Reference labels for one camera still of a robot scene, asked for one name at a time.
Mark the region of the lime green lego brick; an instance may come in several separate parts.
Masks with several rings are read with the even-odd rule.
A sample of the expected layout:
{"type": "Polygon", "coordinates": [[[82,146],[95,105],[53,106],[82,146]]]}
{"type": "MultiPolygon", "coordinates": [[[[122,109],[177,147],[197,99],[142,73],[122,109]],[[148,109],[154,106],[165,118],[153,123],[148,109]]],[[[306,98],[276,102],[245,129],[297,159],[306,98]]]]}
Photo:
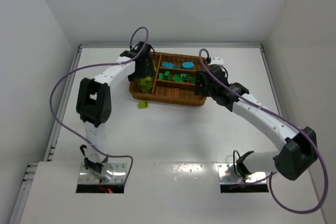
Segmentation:
{"type": "Polygon", "coordinates": [[[151,92],[152,89],[153,89],[153,83],[151,83],[151,82],[147,82],[146,84],[140,86],[140,90],[141,90],[143,93],[151,92]]]}

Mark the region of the cyan oval lego piece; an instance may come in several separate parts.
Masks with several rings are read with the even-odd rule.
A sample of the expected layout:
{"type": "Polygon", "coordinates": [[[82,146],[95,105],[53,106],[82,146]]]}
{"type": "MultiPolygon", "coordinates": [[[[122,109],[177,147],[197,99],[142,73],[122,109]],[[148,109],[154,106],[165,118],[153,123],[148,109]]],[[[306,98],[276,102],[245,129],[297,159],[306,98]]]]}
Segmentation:
{"type": "Polygon", "coordinates": [[[194,63],[192,61],[186,61],[182,63],[182,68],[187,70],[194,69],[194,63]]]}

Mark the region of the green long lego brick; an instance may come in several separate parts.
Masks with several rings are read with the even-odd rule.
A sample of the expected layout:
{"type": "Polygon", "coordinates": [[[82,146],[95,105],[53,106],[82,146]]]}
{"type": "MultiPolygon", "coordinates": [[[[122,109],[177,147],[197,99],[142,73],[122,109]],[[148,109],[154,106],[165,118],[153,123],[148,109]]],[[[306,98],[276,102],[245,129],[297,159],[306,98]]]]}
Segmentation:
{"type": "Polygon", "coordinates": [[[184,83],[184,81],[181,79],[181,76],[178,75],[178,74],[175,74],[175,75],[172,77],[172,81],[174,81],[174,82],[179,82],[179,83],[184,83]]]}

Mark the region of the cyan rectangular lego brick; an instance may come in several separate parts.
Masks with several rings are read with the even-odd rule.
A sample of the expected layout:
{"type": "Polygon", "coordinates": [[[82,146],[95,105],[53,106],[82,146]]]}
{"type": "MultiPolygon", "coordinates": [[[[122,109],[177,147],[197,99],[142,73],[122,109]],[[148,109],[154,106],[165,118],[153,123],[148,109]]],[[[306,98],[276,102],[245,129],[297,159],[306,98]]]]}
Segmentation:
{"type": "Polygon", "coordinates": [[[173,63],[169,63],[169,62],[162,62],[161,66],[163,68],[174,68],[174,64],[173,63]]]}

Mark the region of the green lego brick bottom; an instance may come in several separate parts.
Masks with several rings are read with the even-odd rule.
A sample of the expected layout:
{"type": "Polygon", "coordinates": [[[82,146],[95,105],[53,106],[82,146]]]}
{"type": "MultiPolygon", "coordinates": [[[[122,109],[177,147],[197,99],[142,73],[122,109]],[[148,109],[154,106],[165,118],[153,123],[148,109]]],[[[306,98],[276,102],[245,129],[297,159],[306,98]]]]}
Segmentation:
{"type": "Polygon", "coordinates": [[[158,76],[159,80],[163,80],[163,81],[169,81],[170,80],[170,72],[169,71],[163,71],[159,73],[158,76]]]}

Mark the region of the green long lego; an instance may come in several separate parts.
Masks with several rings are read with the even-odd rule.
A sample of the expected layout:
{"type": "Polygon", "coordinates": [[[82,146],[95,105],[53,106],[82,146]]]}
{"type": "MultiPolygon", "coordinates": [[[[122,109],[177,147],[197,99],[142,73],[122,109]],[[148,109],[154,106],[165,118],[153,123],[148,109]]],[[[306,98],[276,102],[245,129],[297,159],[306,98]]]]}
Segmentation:
{"type": "Polygon", "coordinates": [[[189,81],[189,80],[190,80],[190,75],[187,74],[187,73],[182,73],[182,74],[181,74],[181,79],[182,79],[183,81],[189,81]]]}

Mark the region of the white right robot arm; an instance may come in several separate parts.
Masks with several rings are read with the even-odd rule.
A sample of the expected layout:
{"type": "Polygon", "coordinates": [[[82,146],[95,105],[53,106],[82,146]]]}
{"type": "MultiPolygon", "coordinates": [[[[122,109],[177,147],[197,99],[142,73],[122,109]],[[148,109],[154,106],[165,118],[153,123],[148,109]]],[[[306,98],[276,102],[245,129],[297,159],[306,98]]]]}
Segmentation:
{"type": "Polygon", "coordinates": [[[228,83],[219,65],[196,73],[195,94],[211,97],[220,106],[242,117],[262,132],[276,147],[275,152],[248,151],[235,161],[239,177],[255,172],[279,172],[288,180],[296,180],[316,160],[316,133],[310,127],[298,131],[288,123],[265,112],[257,99],[240,83],[228,83]]]}

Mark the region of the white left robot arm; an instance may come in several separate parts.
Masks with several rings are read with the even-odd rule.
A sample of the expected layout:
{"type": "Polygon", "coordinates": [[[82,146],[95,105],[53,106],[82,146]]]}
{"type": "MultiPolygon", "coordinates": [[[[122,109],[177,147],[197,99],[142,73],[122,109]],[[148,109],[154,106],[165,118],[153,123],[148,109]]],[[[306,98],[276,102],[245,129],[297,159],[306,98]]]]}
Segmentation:
{"type": "Polygon", "coordinates": [[[107,68],[94,78],[83,78],[80,82],[76,112],[83,121],[87,147],[81,146],[85,156],[85,166],[96,174],[103,173],[104,164],[108,161],[98,152],[103,149],[106,138],[105,123],[112,114],[111,91],[127,78],[130,82],[152,77],[155,74],[150,51],[153,47],[139,42],[130,50],[122,52],[117,64],[107,68]]]}

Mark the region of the brown wicker divided basket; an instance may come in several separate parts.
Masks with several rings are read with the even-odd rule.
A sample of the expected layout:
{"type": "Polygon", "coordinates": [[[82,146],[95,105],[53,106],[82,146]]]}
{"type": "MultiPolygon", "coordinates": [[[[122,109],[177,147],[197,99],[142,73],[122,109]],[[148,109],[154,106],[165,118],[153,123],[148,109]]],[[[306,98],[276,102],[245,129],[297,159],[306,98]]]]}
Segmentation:
{"type": "Polygon", "coordinates": [[[152,77],[151,83],[153,83],[153,89],[151,92],[143,93],[140,90],[140,86],[137,84],[137,80],[130,83],[129,92],[135,99],[138,100],[146,100],[153,102],[162,102],[162,103],[170,103],[177,105],[185,105],[185,106],[202,106],[206,98],[201,95],[195,95],[195,85],[191,84],[191,77],[196,76],[196,72],[202,70],[202,65],[200,60],[196,56],[190,55],[180,55],[180,54],[170,54],[166,52],[157,52],[150,54],[153,57],[153,65],[155,74],[152,77]],[[194,63],[194,69],[187,70],[182,68],[182,63],[186,61],[192,61],[194,63]],[[174,68],[163,68],[162,62],[173,63],[174,66],[179,66],[179,69],[174,68]],[[170,72],[170,80],[163,81],[159,80],[158,76],[160,72],[169,71],[170,72]],[[184,81],[184,83],[174,82],[172,81],[172,77],[175,74],[181,76],[182,73],[187,73],[190,75],[189,81],[184,81]],[[174,89],[179,88],[180,97],[167,97],[166,90],[168,88],[174,89]]]}

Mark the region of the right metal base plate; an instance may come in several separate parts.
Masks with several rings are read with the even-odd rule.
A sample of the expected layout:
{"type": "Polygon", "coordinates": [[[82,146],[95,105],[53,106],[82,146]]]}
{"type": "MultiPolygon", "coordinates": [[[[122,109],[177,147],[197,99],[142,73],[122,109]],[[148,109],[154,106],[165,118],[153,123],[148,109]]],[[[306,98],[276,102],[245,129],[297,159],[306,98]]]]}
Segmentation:
{"type": "Polygon", "coordinates": [[[218,175],[221,185],[262,184],[267,182],[265,172],[256,172],[242,178],[234,172],[233,163],[218,163],[218,175]]]}

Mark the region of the metal base plate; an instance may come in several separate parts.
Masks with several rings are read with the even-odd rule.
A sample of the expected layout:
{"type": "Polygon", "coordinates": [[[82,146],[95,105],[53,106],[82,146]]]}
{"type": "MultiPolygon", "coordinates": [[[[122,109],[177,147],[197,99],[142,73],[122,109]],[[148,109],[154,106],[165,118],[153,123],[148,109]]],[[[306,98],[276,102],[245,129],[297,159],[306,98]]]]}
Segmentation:
{"type": "Polygon", "coordinates": [[[256,172],[242,178],[234,172],[233,163],[218,163],[218,175],[221,185],[262,184],[267,182],[265,172],[256,172]]]}
{"type": "Polygon", "coordinates": [[[105,163],[102,171],[94,172],[81,164],[78,184],[79,185],[97,185],[100,182],[105,185],[122,185],[127,175],[125,163],[105,163]]]}

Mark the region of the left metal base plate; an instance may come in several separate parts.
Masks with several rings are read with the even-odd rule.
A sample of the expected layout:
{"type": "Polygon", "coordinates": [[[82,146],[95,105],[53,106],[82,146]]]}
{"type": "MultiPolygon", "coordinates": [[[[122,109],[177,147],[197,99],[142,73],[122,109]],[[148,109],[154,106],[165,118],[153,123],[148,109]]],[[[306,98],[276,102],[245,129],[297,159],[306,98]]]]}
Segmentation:
{"type": "Polygon", "coordinates": [[[105,185],[122,185],[127,175],[125,163],[105,163],[102,171],[94,172],[81,164],[78,184],[79,185],[97,185],[100,182],[105,185]]]}

